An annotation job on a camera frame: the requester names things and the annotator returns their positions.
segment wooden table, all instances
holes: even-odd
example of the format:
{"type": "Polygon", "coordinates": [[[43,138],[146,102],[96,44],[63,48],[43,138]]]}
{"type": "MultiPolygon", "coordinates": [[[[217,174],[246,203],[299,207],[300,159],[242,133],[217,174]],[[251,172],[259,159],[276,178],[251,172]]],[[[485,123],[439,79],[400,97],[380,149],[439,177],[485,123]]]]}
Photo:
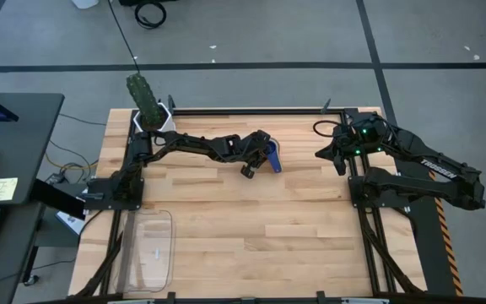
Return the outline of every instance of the wooden table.
{"type": "MultiPolygon", "coordinates": [[[[130,109],[111,110],[97,176],[120,169],[130,116],[130,109]]],[[[268,132],[281,145],[283,172],[274,174],[266,163],[248,180],[240,174],[241,163],[180,152],[145,169],[143,208],[168,210],[175,225],[172,281],[149,296],[166,298],[175,291],[178,298],[314,297],[318,290],[327,296],[371,296],[348,175],[339,176],[331,162],[314,156],[331,140],[312,131],[320,119],[339,116],[175,117],[178,132],[207,138],[268,132]]],[[[331,132],[331,126],[321,130],[331,132]]],[[[384,154],[370,155],[370,164],[395,171],[384,154]]],[[[381,215],[390,254],[424,289],[409,221],[389,209],[381,215]]],[[[103,260],[111,220],[112,212],[105,211],[84,232],[69,294],[84,287],[103,260]]],[[[375,259],[385,290],[382,263],[377,254],[375,259]]],[[[114,271],[112,286],[116,276],[114,271]]]]}

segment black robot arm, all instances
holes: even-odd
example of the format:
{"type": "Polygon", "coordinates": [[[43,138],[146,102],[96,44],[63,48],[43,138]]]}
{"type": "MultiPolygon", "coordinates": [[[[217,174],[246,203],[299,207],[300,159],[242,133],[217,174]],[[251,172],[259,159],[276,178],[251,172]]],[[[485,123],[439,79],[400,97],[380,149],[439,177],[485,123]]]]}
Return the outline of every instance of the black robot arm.
{"type": "Polygon", "coordinates": [[[211,160],[221,163],[245,162],[241,174],[248,178],[252,178],[254,171],[266,162],[267,143],[271,138],[262,130],[255,131],[243,139],[237,134],[206,139],[179,134],[175,131],[153,132],[153,135],[164,139],[165,146],[154,155],[146,157],[144,159],[146,162],[160,160],[172,151],[182,151],[206,155],[211,160]]]}
{"type": "Polygon", "coordinates": [[[398,160],[418,162],[449,179],[448,182],[433,182],[393,176],[371,167],[364,176],[362,190],[365,196],[373,198],[380,196],[382,191],[394,189],[410,200],[428,195],[443,198],[462,209],[484,208],[484,187],[479,181],[481,171],[436,152],[415,134],[391,125],[375,112],[351,111],[349,115],[352,122],[335,126],[332,142],[316,152],[316,157],[331,160],[339,175],[346,174],[346,159],[384,151],[398,160]]]}
{"type": "Polygon", "coordinates": [[[239,135],[219,138],[197,138],[187,134],[169,132],[135,133],[129,139],[128,151],[123,165],[109,178],[96,178],[88,183],[86,198],[88,209],[139,209],[142,203],[142,169],[148,163],[162,159],[172,151],[206,155],[211,160],[245,162],[241,174],[252,178],[254,172],[267,160],[270,136],[262,130],[255,131],[241,139],[239,135]],[[162,138],[164,146],[153,153],[151,135],[162,138]]]}

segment yellow sticky note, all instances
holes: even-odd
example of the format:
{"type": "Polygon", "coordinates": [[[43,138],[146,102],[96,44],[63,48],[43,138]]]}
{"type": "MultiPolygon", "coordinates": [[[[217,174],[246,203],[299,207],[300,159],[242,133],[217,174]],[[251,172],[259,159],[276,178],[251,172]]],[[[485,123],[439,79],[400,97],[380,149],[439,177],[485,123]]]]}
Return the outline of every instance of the yellow sticky note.
{"type": "Polygon", "coordinates": [[[0,201],[12,200],[14,190],[18,184],[18,178],[0,178],[0,201]]]}

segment green cactus toy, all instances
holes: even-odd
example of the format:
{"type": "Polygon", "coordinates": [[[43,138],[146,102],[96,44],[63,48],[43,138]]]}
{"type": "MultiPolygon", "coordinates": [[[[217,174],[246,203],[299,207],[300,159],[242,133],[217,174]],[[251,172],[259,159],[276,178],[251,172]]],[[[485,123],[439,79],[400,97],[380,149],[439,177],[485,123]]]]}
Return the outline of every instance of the green cactus toy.
{"type": "Polygon", "coordinates": [[[140,109],[140,123],[147,131],[158,130],[165,123],[165,110],[157,103],[148,81],[139,73],[127,77],[127,88],[140,109]]]}

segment clear plastic container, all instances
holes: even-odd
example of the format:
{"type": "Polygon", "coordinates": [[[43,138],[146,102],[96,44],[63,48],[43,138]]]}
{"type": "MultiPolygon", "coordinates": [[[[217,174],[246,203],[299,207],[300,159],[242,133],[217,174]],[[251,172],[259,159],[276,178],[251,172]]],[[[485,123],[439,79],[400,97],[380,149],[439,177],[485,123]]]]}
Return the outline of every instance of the clear plastic container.
{"type": "Polygon", "coordinates": [[[116,291],[159,292],[171,282],[175,226],[167,211],[130,212],[124,226],[116,291]]]}

